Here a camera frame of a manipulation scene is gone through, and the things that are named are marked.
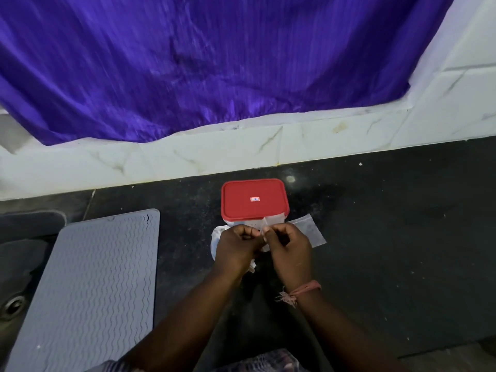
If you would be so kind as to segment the pink thread wristband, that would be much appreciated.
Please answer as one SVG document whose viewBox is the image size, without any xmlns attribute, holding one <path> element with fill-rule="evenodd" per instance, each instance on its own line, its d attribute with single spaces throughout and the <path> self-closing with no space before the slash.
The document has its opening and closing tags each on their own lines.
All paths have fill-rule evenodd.
<svg viewBox="0 0 496 372">
<path fill-rule="evenodd" d="M 316 280 L 305 283 L 289 293 L 286 292 L 285 288 L 283 287 L 283 290 L 279 292 L 279 294 L 275 297 L 275 301 L 279 303 L 285 303 L 292 308 L 295 308 L 297 306 L 298 298 L 301 295 L 314 290 L 321 290 L 321 285 Z"/>
</svg>

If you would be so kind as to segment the clear plastic bag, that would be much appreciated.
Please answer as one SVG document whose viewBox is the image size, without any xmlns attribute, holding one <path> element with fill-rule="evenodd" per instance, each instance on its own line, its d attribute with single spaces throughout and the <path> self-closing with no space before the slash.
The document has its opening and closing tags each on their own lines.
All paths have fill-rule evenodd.
<svg viewBox="0 0 496 372">
<path fill-rule="evenodd" d="M 284 213 L 264 217 L 259 222 L 259 229 L 260 231 L 263 231 L 264 227 L 280 224 L 285 220 L 286 216 Z M 290 220 L 289 223 L 295 225 L 308 238 L 313 248 L 326 244 L 326 239 L 319 231 L 310 214 L 304 215 L 303 217 L 297 218 L 295 220 Z"/>
</svg>

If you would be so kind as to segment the person's patterned clothing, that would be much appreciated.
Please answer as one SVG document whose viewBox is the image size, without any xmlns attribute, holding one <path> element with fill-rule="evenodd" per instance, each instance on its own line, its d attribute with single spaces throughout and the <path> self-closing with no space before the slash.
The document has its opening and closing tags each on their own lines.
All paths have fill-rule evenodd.
<svg viewBox="0 0 496 372">
<path fill-rule="evenodd" d="M 84 372 L 145 372 L 131 368 L 125 362 L 105 361 Z M 309 372 L 286 349 L 270 351 L 252 358 L 235 362 L 209 372 Z"/>
</svg>

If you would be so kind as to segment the purple cloth curtain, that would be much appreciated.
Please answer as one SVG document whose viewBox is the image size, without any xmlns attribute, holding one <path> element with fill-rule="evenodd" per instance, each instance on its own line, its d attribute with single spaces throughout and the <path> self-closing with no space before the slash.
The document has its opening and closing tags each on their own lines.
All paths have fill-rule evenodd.
<svg viewBox="0 0 496 372">
<path fill-rule="evenodd" d="M 0 105 L 46 146 L 403 97 L 454 0 L 0 0 Z"/>
</svg>

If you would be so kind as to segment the red lidded plastic container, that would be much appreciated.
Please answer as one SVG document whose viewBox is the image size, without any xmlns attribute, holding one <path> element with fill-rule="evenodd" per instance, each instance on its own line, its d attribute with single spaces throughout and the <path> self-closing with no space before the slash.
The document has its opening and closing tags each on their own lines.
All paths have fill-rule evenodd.
<svg viewBox="0 0 496 372">
<path fill-rule="evenodd" d="M 228 225 L 262 221 L 290 213 L 284 183 L 279 179 L 228 181 L 221 188 L 221 216 Z"/>
</svg>

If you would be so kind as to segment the person's left forearm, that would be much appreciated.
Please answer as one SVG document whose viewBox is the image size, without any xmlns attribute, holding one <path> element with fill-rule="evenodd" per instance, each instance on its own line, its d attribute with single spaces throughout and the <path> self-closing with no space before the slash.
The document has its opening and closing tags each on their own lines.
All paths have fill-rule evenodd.
<svg viewBox="0 0 496 372">
<path fill-rule="evenodd" d="M 192 372 L 243 275 L 214 267 L 121 362 L 143 372 Z"/>
</svg>

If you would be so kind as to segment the person's right hand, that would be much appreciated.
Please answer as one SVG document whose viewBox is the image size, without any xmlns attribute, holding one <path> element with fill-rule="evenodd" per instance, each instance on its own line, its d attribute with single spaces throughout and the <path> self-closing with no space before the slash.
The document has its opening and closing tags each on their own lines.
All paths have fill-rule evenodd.
<svg viewBox="0 0 496 372">
<path fill-rule="evenodd" d="M 312 245 L 293 224 L 275 224 L 265 228 L 276 231 L 276 244 L 268 244 L 278 277 L 289 293 L 312 281 Z"/>
</svg>

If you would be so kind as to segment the person's right forearm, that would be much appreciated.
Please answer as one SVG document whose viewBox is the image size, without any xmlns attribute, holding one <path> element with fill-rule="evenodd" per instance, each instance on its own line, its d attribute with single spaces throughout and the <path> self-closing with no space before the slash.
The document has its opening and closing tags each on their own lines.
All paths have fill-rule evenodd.
<svg viewBox="0 0 496 372">
<path fill-rule="evenodd" d="M 332 306 L 320 290 L 300 294 L 297 303 L 336 372 L 407 372 L 397 358 Z"/>
</svg>

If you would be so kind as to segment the grey wavy silicone mat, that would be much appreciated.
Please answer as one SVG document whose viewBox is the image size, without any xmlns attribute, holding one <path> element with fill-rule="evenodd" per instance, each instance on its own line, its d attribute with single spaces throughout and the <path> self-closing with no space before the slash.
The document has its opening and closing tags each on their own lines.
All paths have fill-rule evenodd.
<svg viewBox="0 0 496 372">
<path fill-rule="evenodd" d="M 87 372 L 150 333 L 159 228 L 157 209 L 63 228 L 4 372 Z"/>
</svg>

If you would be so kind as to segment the person's left hand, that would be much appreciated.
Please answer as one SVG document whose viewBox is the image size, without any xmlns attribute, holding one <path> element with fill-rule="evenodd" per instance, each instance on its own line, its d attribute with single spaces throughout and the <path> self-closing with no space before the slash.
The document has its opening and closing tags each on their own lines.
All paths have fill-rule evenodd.
<svg viewBox="0 0 496 372">
<path fill-rule="evenodd" d="M 249 265 L 262 248 L 245 248 L 235 245 L 232 228 L 221 234 L 217 246 L 214 271 L 232 281 L 240 281 Z"/>
</svg>

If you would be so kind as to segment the steel sink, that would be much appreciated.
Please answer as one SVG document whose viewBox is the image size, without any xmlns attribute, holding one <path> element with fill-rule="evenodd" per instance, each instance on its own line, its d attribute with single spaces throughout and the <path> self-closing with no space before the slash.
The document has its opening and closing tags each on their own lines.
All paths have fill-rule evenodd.
<svg viewBox="0 0 496 372">
<path fill-rule="evenodd" d="M 3 372 L 58 233 L 57 210 L 0 214 L 0 372 Z"/>
</svg>

